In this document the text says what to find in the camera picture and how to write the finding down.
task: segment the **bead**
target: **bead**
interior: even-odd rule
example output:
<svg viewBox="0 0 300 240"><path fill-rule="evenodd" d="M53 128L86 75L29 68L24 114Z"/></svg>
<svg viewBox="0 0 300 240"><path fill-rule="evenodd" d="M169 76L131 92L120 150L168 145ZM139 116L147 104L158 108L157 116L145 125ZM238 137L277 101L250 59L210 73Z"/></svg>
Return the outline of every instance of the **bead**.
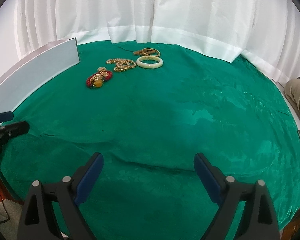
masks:
<svg viewBox="0 0 300 240"><path fill-rule="evenodd" d="M97 88L102 86L102 80L95 80L95 82L93 83L93 85Z"/></svg>

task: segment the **green tablecloth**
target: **green tablecloth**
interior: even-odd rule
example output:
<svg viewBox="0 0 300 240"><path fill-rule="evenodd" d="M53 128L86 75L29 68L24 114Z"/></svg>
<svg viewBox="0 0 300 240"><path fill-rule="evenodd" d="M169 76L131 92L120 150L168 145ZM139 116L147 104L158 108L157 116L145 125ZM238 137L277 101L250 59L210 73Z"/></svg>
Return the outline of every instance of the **green tablecloth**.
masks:
<svg viewBox="0 0 300 240"><path fill-rule="evenodd" d="M98 67L113 69L107 59L136 60L130 51L144 47L160 50L161 68L136 67L86 88ZM31 129L0 155L0 177L12 192L24 199L33 180L59 181L98 151L104 170L80 209L99 240L200 239L218 208L193 168L203 152L239 181L265 180L280 227L288 223L300 206L297 127L279 90L247 60L134 41L78 49L78 65L14 112Z"/></svg>

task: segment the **wire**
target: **wire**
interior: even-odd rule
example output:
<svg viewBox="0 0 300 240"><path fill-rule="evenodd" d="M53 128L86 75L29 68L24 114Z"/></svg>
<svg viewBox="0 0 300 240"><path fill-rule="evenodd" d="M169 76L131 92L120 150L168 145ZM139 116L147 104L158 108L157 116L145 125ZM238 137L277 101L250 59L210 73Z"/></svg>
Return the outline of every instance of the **wire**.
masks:
<svg viewBox="0 0 300 240"><path fill-rule="evenodd" d="M9 216L9 213L8 213L8 211L7 211L6 207L5 207L5 205L4 205L4 202L3 202L3 199L2 199L1 194L0 194L0 198L1 198L1 201L2 201L3 209L4 209L4 211L6 212L6 214L7 214L7 216L8 216L7 219L5 219L5 220L3 220L3 221L0 221L0 224L4 224L4 223L6 223L6 222L8 222L8 221L10 220L10 216Z"/></svg>

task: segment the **white curtain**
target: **white curtain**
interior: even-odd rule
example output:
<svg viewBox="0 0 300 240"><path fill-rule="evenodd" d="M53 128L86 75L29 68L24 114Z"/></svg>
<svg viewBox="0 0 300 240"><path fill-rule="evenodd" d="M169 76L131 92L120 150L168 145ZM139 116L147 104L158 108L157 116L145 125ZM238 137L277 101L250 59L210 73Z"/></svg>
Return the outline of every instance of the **white curtain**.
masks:
<svg viewBox="0 0 300 240"><path fill-rule="evenodd" d="M300 76L300 13L291 0L17 0L21 59L49 41L178 44L232 62L242 54L282 85Z"/></svg>

